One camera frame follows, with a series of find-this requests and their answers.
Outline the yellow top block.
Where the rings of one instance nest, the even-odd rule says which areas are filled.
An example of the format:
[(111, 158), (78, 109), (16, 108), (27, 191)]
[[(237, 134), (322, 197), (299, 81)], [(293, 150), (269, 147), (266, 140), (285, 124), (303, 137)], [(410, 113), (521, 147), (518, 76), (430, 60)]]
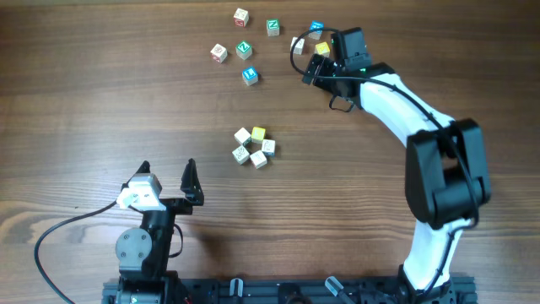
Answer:
[(261, 144), (265, 139), (266, 129), (254, 127), (251, 132), (251, 141), (256, 144)]

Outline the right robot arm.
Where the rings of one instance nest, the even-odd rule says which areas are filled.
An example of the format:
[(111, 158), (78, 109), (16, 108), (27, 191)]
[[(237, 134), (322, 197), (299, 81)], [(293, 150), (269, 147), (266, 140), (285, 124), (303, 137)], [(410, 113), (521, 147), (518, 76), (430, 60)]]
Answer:
[(491, 197), (482, 129), (435, 110), (393, 68), (373, 63), (360, 27), (329, 31), (334, 57), (313, 55), (303, 81), (378, 118), (405, 146), (405, 196), (416, 224), (395, 297), (438, 300), (450, 290), (462, 233), (478, 225), (479, 209)]

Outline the green V block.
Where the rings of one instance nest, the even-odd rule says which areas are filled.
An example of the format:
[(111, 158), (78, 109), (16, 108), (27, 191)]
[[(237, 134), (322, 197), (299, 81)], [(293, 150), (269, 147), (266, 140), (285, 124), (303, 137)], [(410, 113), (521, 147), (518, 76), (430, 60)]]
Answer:
[(234, 138), (242, 146), (246, 146), (251, 142), (251, 134), (245, 128), (239, 129), (234, 134)]

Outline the green-edged wooden block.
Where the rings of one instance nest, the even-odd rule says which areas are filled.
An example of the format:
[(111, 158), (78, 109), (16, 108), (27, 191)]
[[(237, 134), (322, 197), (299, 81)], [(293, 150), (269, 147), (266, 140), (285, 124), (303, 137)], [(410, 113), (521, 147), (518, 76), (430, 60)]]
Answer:
[(243, 165), (246, 161), (250, 159), (250, 152), (243, 145), (232, 151), (232, 155), (239, 165)]

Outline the blue P block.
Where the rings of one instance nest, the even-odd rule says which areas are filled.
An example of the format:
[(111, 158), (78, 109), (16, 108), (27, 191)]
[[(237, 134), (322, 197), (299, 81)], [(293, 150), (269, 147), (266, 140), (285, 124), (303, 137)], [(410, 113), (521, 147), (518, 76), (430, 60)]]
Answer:
[(265, 156), (275, 156), (276, 142), (273, 139), (263, 139), (261, 151)]

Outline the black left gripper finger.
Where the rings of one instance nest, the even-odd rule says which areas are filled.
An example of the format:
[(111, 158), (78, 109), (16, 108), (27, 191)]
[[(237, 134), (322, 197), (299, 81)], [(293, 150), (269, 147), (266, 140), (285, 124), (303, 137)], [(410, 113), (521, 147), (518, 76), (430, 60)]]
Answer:
[(147, 174), (150, 173), (150, 164), (147, 160), (145, 160), (137, 169), (137, 171), (125, 182), (121, 185), (121, 190), (128, 187), (128, 183), (132, 180), (133, 177), (135, 177), (137, 174)]
[(181, 191), (190, 203), (203, 203), (204, 194), (197, 175), (196, 161), (189, 159), (181, 177)]

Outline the red A block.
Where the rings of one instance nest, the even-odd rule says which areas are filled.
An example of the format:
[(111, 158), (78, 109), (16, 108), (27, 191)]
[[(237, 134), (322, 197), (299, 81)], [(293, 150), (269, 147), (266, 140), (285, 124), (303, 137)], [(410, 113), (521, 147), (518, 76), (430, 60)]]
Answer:
[(251, 163), (256, 169), (259, 169), (267, 164), (267, 157), (261, 150), (258, 150), (250, 155)]

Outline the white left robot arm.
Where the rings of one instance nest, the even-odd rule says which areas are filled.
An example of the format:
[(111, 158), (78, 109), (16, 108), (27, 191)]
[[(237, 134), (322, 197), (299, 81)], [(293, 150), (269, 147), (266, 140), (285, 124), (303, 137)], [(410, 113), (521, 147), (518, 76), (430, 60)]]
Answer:
[(116, 199), (123, 209), (142, 214), (138, 228), (124, 231), (116, 241), (120, 277), (106, 286), (103, 303), (190, 303), (191, 295), (176, 271), (169, 271), (168, 261), (177, 215), (191, 215), (195, 206), (204, 204), (204, 194), (197, 176), (196, 161), (190, 159), (181, 177), (182, 198), (161, 198), (162, 186), (150, 171), (147, 161), (124, 183)]

